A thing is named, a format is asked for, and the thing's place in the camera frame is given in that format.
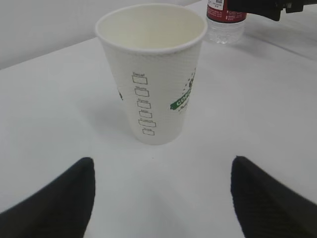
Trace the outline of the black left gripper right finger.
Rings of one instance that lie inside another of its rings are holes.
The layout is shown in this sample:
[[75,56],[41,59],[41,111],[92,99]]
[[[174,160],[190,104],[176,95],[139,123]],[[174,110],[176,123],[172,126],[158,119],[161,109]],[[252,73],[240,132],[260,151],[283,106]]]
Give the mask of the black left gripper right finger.
[[317,205],[270,176],[248,158],[231,167],[233,207],[246,238],[315,238]]

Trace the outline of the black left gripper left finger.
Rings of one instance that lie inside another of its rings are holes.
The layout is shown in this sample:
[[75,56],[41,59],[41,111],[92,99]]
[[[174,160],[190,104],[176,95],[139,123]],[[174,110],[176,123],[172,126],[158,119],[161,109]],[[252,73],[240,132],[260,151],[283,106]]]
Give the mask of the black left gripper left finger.
[[92,158],[82,158],[32,196],[0,214],[2,238],[82,238],[96,194]]

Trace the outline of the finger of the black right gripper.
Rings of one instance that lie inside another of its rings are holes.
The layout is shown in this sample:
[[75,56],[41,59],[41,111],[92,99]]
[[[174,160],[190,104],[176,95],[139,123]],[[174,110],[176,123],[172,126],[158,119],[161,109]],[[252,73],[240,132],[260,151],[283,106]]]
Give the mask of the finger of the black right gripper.
[[228,0],[230,11],[244,12],[279,21],[283,9],[286,13],[301,12],[304,8],[303,0]]

